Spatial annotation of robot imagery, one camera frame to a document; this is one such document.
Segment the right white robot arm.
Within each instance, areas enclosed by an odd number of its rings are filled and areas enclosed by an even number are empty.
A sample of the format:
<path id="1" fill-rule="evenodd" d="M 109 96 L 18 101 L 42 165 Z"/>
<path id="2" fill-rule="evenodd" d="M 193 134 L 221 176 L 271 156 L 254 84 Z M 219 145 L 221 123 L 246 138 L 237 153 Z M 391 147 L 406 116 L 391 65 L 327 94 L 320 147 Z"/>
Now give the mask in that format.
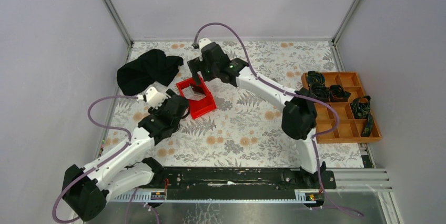
<path id="1" fill-rule="evenodd" d="M 309 91 L 294 90 L 261 75 L 255 75 L 249 64 L 241 59 L 230 59 L 219 44 L 203 38 L 192 44 L 200 56 L 188 61 L 196 84 L 219 79 L 222 83 L 250 91 L 281 110 L 281 129 L 296 140 L 301 160 L 302 183 L 315 188 L 322 182 L 321 161 L 316 154 L 311 136 L 316 133 L 317 111 Z"/>

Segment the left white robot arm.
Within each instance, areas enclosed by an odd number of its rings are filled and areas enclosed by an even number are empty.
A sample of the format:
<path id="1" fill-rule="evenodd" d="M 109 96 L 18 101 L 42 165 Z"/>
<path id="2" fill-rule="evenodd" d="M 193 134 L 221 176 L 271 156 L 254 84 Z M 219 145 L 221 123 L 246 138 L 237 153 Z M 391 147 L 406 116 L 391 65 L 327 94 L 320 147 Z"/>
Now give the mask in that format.
<path id="1" fill-rule="evenodd" d="M 178 131 L 180 121 L 190 113 L 189 101 L 171 89 L 162 93 L 155 87 L 131 99 L 145 102 L 149 115 L 133 131 L 123 128 L 127 139 L 104 155 L 82 167 L 72 165 L 65 171 L 62 191 L 52 209 L 55 222 L 64 223 L 56 213 L 61 200 L 77 214 L 72 221 L 90 221 L 122 193 L 144 185 L 156 188 L 163 182 L 162 167 L 153 158 L 126 166 Z"/>

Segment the red plastic bin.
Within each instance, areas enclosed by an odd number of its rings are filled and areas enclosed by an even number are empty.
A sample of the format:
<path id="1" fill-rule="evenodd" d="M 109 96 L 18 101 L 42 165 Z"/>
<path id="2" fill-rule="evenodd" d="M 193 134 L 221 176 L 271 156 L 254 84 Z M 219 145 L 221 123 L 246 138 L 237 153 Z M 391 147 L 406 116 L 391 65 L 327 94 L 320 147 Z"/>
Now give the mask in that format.
<path id="1" fill-rule="evenodd" d="M 200 84 L 196 84 L 195 81 L 193 80 L 193 78 L 188 78 L 188 79 L 178 82 L 176 84 L 176 86 L 180 92 L 180 95 L 183 97 L 184 97 L 184 95 L 183 95 L 182 89 L 187 87 L 188 84 L 190 84 L 190 83 L 200 86 L 205 91 L 206 97 L 202 100 L 193 101 L 193 100 L 187 99 L 189 101 L 190 114 L 191 114 L 192 119 L 196 119 L 200 116 L 203 116 L 203 115 L 217 109 L 213 95 L 211 94 L 210 90 L 207 88 L 203 78 L 201 76 L 199 76 L 199 79 L 201 81 Z"/>

